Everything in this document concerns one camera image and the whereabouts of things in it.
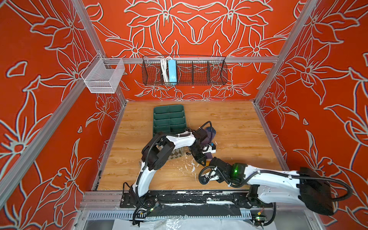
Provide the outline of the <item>purple teal yellow sock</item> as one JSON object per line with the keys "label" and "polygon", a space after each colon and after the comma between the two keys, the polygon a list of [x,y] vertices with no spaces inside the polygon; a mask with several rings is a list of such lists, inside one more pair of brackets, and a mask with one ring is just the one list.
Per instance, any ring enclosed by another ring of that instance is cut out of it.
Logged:
{"label": "purple teal yellow sock", "polygon": [[213,143],[212,140],[213,138],[216,136],[216,131],[214,128],[212,127],[206,127],[205,128],[205,131],[207,133],[207,137],[205,138],[205,140],[201,143],[203,145],[202,147],[202,152],[205,154],[205,156],[207,157],[207,161],[211,161],[213,159],[213,155],[214,154],[211,154],[211,153],[208,153],[207,152],[207,149],[208,149],[208,144],[210,143]]}

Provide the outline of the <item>olive argyle patterned sock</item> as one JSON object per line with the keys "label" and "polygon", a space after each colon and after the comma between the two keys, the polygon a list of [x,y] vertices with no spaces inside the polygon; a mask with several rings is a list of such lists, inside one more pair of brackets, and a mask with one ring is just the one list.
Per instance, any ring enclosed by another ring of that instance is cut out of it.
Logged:
{"label": "olive argyle patterned sock", "polygon": [[184,155],[186,155],[187,147],[178,148],[172,151],[171,155],[169,156],[169,160],[178,159]]}

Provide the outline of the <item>green divided organizer tray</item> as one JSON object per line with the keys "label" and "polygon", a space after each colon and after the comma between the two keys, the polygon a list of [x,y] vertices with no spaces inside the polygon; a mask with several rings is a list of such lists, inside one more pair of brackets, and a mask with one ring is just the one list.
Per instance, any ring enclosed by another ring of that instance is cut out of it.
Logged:
{"label": "green divided organizer tray", "polygon": [[182,104],[156,106],[153,109],[153,136],[184,133],[187,128],[184,106]]}

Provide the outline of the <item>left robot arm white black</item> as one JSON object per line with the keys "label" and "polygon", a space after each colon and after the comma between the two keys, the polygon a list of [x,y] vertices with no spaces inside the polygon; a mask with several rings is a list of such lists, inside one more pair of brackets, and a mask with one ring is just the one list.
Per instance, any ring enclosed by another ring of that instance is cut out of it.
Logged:
{"label": "left robot arm white black", "polygon": [[141,168],[136,182],[129,189],[130,195],[140,201],[149,191],[149,185],[159,169],[169,160],[173,151],[181,148],[189,148],[194,160],[205,166],[208,154],[215,151],[212,143],[216,131],[211,121],[207,121],[198,129],[186,128],[183,133],[164,134],[159,132],[153,136],[150,142],[142,149]]}

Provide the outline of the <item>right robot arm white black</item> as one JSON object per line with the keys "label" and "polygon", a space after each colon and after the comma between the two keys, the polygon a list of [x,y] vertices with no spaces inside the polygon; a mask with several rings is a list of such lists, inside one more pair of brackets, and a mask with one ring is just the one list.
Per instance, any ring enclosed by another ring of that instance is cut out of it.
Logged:
{"label": "right robot arm white black", "polygon": [[198,176],[201,184],[225,182],[232,188],[249,186],[248,200],[258,204],[286,203],[304,205],[325,216],[334,214],[334,203],[352,196],[352,188],[345,182],[321,177],[302,167],[298,171],[275,171],[245,163],[233,165],[213,158]]}

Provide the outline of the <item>light blue box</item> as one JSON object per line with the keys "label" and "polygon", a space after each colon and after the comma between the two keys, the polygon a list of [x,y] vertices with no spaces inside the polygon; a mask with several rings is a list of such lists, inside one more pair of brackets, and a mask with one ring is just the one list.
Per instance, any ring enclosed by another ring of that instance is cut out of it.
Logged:
{"label": "light blue box", "polygon": [[177,84],[176,60],[174,59],[168,60],[168,72],[169,72],[169,83],[172,85],[176,85]]}

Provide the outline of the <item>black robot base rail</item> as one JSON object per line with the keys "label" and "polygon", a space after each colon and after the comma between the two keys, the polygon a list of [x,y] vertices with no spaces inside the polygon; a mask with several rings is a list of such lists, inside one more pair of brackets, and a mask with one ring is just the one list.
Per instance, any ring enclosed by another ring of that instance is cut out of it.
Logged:
{"label": "black robot base rail", "polygon": [[148,217],[270,217],[273,204],[264,204],[248,190],[151,190],[141,203],[150,209]]}

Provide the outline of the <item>clear plastic wall bin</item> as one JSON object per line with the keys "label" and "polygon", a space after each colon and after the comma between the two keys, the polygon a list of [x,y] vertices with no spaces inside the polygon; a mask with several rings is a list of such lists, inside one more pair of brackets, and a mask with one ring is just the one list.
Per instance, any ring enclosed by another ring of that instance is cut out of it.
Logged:
{"label": "clear plastic wall bin", "polygon": [[97,53],[80,76],[92,94],[114,94],[125,69],[122,58],[104,58]]}

